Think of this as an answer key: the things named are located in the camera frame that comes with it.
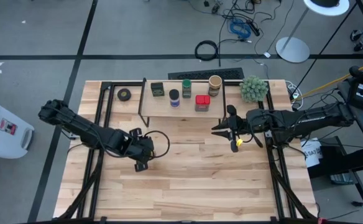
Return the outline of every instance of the red container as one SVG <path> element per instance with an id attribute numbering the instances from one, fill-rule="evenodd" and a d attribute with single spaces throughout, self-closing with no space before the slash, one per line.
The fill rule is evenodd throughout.
<path id="1" fill-rule="evenodd" d="M 195 111 L 207 112 L 211 104 L 211 97 L 209 95 L 196 95 L 195 96 Z"/>

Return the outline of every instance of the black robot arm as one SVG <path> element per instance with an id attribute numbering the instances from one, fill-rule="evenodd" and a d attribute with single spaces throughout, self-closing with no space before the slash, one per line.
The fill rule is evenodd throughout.
<path id="1" fill-rule="evenodd" d="M 321 128 L 328 126 L 347 127 L 354 122 L 352 113 L 343 103 L 333 103 L 296 112 L 255 109 L 246 113 L 246 119 L 242 119 L 236 114 L 233 105 L 227 106 L 227 112 L 229 117 L 221 124 L 213 127 L 212 130 L 229 128 L 230 131 L 216 131 L 212 134 L 228 138 L 234 152 L 237 151 L 236 136 L 239 135 L 251 134 L 251 139 L 263 147 L 255 133 L 270 131 L 273 143 L 278 146 L 289 143 L 293 138 L 304 137 Z"/>
<path id="2" fill-rule="evenodd" d="M 92 149 L 105 150 L 113 157 L 129 157 L 136 161 L 136 172 L 148 169 L 154 158 L 154 144 L 150 137 L 141 136 L 137 128 L 128 133 L 120 129 L 102 128 L 77 115 L 61 100 L 50 100 L 39 112 L 39 118 L 48 124 L 59 125 L 77 134 L 81 142 Z"/>

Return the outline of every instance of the green plant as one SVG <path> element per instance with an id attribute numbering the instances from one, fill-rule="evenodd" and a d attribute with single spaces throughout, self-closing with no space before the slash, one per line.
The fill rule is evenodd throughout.
<path id="1" fill-rule="evenodd" d="M 256 76 L 245 78 L 239 85 L 241 87 L 242 100 L 248 103 L 263 101 L 264 96 L 269 90 L 267 83 Z"/>

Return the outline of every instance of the wooden shelf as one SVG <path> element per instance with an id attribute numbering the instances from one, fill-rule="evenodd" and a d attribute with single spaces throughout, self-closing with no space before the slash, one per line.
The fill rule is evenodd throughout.
<path id="1" fill-rule="evenodd" d="M 211 96 L 209 111 L 195 111 L 195 96 L 207 95 L 209 84 L 205 81 L 191 82 L 191 98 L 182 97 L 182 80 L 179 82 L 162 82 L 165 96 L 154 97 L 151 92 L 151 83 L 158 81 L 147 81 L 144 85 L 144 95 L 142 97 L 141 115 L 143 117 L 169 117 L 169 118 L 216 118 L 224 117 L 224 95 L 223 88 L 220 88 L 217 96 Z M 170 106 L 169 91 L 176 89 L 180 94 L 180 106 L 172 108 Z"/>

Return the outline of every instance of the lamp base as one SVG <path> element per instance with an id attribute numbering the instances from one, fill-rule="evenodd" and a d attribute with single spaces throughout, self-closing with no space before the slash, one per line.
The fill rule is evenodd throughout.
<path id="1" fill-rule="evenodd" d="M 282 50 L 282 47 L 287 40 L 288 37 L 281 38 L 275 46 L 275 50 L 281 58 L 293 63 L 301 63 L 308 59 L 310 56 L 310 49 L 307 44 L 300 39 L 292 37 L 287 46 Z"/>

